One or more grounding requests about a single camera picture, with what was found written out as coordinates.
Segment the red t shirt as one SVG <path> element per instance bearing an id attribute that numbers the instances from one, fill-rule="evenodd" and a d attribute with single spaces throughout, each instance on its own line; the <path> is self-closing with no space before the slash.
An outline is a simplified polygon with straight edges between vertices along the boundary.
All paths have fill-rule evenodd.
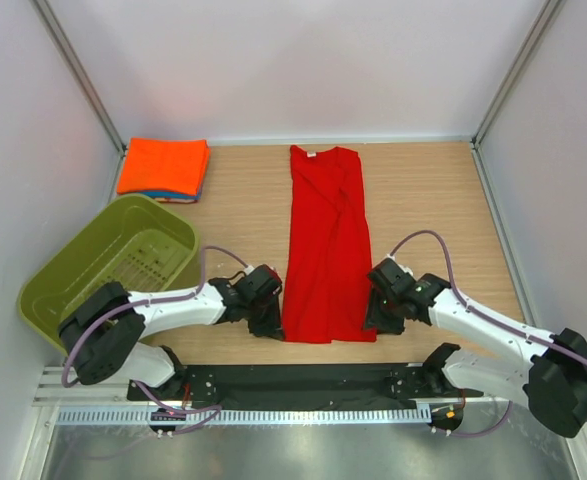
<path id="1" fill-rule="evenodd" d="M 288 342 L 374 342 L 366 327 L 372 269 L 359 154 L 290 147 L 292 203 L 283 300 Z"/>

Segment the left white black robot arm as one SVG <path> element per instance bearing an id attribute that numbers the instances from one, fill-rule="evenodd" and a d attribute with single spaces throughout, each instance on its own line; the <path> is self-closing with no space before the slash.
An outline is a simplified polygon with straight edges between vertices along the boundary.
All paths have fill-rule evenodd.
<path id="1" fill-rule="evenodd" d="M 126 378 L 164 400 L 175 399 L 186 383 L 181 362 L 170 348 L 143 340 L 169 330 L 242 320 L 252 335 L 281 340 L 281 291 L 282 280 L 265 264 L 180 290 L 127 291 L 109 282 L 57 328 L 67 353 L 61 383 L 71 388 Z"/>

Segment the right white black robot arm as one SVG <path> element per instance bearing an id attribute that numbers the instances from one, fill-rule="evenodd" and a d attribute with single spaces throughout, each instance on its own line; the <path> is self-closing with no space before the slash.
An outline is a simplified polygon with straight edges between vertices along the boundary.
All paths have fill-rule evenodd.
<path id="1" fill-rule="evenodd" d="M 551 432 L 574 438 L 587 424 L 587 341 L 499 314 L 463 295 L 437 275 L 415 278 L 386 257 L 367 275 L 371 289 L 364 325 L 400 334 L 407 320 L 461 335 L 489 351 L 479 356 L 443 343 L 423 362 L 423 382 L 434 395 L 474 390 L 528 409 Z"/>

